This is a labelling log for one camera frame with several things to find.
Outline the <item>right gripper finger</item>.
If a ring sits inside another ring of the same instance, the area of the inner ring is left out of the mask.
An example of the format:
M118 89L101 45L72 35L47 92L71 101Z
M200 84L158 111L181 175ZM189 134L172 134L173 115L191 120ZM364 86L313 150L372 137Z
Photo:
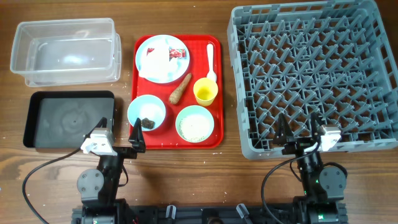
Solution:
M277 131L275 132L272 143L275 145L284 145L294 142L294 134L283 113L278 115L277 122Z
M320 142L320 134L319 134L319 128L323 125L323 121L319 117L317 112L312 112L310 114L310 127L311 127L311 133L312 133L312 138L319 143Z

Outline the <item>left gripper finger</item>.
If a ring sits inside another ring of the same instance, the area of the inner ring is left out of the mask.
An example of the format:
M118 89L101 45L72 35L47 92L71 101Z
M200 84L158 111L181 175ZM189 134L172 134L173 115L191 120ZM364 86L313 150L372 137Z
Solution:
M132 133L128 139L134 151L138 153L145 153L146 144L142 133L141 119L137 118L134 123Z
M97 125L91 131L94 131L96 128L106 128L107 122L108 122L107 118L102 117L100 121L97 123Z

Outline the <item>dark brown food chunk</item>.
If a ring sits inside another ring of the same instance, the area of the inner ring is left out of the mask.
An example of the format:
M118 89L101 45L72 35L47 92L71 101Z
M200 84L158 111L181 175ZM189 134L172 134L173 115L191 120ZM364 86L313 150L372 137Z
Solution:
M151 129L154 129L155 122L148 118L144 118L141 120L141 126L142 126L142 128L151 130Z

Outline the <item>light blue bowl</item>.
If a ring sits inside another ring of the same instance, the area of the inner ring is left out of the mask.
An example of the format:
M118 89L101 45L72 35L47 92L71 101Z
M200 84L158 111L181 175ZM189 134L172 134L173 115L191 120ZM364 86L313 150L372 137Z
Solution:
M148 118L155 122L154 129L145 129L143 131L154 131L165 120L166 107L163 101L154 95L141 95L132 100L127 109L127 119L131 126L134 126L137 118L141 120Z

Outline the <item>brown carrot piece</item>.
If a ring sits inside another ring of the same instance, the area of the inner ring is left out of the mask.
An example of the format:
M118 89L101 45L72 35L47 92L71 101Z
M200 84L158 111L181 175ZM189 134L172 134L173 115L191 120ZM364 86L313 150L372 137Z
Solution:
M181 84L179 84L179 86L176 89L174 89L174 91L170 94L169 102L171 104L176 105L180 101L180 99L181 99L186 87L188 86L191 78L192 78L192 74L191 73L187 74L186 77L181 82Z

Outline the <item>white rice pile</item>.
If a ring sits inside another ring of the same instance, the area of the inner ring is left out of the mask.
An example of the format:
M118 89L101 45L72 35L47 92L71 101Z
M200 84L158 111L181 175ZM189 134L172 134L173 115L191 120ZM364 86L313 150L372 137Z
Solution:
M210 123L203 115L191 114L181 120L179 130L185 140L200 142L208 135Z

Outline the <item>green bowl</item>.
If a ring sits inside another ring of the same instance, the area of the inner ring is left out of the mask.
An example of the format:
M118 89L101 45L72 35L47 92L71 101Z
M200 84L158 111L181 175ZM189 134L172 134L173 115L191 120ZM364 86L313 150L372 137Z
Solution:
M211 136L215 121L205 107L191 105L179 112L175 119L175 128L184 141L199 143Z

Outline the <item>white napkin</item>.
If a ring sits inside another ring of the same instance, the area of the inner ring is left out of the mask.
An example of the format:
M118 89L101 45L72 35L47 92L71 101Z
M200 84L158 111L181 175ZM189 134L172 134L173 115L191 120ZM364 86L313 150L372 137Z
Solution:
M141 59L139 76L142 78L165 80L170 73L178 70L175 58L169 58L169 48L157 47Z

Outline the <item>large light blue plate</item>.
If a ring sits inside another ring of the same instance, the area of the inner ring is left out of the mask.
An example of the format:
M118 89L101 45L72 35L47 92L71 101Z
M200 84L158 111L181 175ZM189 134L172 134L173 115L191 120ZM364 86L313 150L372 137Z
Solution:
M141 78L154 83L170 83L182 77L190 64L186 44L171 35L155 35L138 45L136 68Z

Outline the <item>yellow plastic cup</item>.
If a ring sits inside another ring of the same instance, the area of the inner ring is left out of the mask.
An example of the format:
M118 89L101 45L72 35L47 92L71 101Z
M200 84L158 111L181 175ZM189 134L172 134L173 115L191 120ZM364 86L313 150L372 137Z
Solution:
M193 86L193 93L199 105L210 106L218 94L218 85L209 78L200 78Z

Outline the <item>white plastic spoon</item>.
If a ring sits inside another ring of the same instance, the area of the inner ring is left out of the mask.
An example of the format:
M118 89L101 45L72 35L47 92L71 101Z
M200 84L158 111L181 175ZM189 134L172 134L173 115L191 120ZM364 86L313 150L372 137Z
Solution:
M207 78L210 80L213 80L214 82L217 81L217 75L214 71L214 46L212 44L208 44L206 46L206 51L207 51L207 58L208 58L208 67L209 71L206 75Z

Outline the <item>red snack wrapper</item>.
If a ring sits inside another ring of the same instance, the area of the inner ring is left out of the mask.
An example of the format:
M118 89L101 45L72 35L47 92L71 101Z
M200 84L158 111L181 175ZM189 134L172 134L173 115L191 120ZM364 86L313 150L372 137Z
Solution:
M186 56L185 49L169 49L169 58L185 58Z

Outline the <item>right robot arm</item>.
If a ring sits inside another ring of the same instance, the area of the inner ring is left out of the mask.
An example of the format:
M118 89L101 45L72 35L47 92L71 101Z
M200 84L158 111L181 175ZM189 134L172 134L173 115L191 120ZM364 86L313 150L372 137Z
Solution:
M344 190L347 170L335 163L324 163L320 153L328 151L341 139L335 124L326 124L316 114L310 115L311 136L295 137L285 116L277 119L277 132L272 143L283 146L283 155L292 154L297 163L304 195L293 199L290 223L347 223Z

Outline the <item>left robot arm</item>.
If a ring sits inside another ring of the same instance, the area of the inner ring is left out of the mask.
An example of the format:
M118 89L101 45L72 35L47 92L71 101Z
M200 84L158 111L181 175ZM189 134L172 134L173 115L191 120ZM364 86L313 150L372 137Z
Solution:
M122 173L126 173L125 159L136 159L146 151L141 120L136 119L128 141L130 147L114 145L114 135L106 127L107 119L99 123L85 135L80 149L85 153L99 156L95 169L82 172L76 186L81 194L81 209L72 211L72 223L138 223L139 218L125 199L117 199Z

